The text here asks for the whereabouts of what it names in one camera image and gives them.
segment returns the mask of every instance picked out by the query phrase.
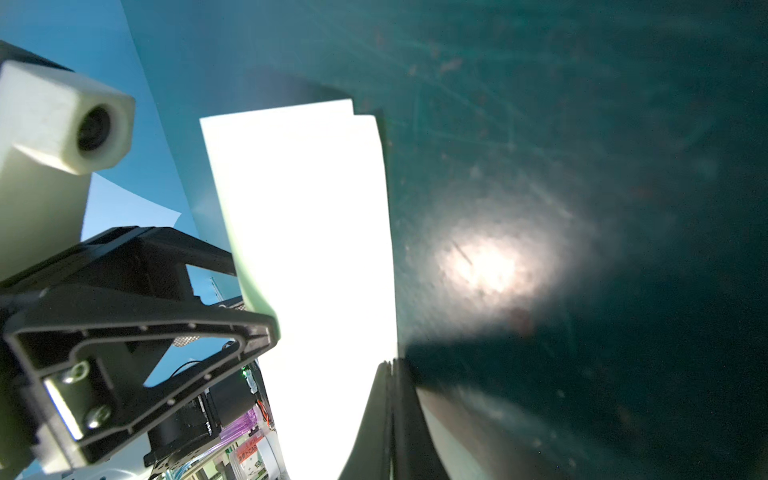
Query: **stack of paper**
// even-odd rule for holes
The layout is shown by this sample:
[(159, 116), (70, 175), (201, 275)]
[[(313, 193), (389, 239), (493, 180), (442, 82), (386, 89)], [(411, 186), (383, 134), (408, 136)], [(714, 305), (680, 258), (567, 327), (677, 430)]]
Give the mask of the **stack of paper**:
[(376, 367), (397, 356), (376, 119), (343, 100), (200, 124), (243, 297), (280, 324), (259, 363), (288, 474), (336, 479)]

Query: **white plastic nut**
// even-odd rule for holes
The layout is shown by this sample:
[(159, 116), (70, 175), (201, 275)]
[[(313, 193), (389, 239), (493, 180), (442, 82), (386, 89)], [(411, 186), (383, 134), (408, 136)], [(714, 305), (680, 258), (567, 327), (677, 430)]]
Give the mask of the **white plastic nut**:
[(0, 132), (38, 163), (84, 175), (114, 167), (131, 149), (134, 99), (83, 75), (6, 61), (0, 100), (12, 124)]

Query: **screw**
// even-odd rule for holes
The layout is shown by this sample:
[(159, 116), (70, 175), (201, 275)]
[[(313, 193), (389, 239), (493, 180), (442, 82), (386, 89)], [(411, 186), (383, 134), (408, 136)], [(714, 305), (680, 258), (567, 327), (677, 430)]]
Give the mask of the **screw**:
[(109, 420), (112, 416), (112, 409), (109, 405), (101, 405), (88, 410), (85, 414), (85, 425), (91, 430), (97, 429)]
[(91, 364), (87, 360), (75, 363), (75, 365), (64, 372), (61, 376), (61, 381), (67, 384), (77, 383), (88, 376), (91, 372)]

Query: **round hole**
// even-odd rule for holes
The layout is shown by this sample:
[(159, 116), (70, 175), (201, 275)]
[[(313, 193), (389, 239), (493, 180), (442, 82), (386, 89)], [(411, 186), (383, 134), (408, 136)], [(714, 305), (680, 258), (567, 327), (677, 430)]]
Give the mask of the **round hole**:
[(80, 151), (93, 151), (99, 148), (109, 137), (111, 120), (107, 109), (101, 105), (89, 111), (78, 129), (78, 148)]

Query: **dark green surface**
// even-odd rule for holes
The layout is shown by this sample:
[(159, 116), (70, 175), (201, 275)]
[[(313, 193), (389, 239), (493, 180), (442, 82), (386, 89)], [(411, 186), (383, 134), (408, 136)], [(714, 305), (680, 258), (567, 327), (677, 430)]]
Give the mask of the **dark green surface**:
[(765, 3), (123, 3), (205, 240), (198, 118), (379, 115), (401, 348), (503, 433), (481, 464), (761, 475)]

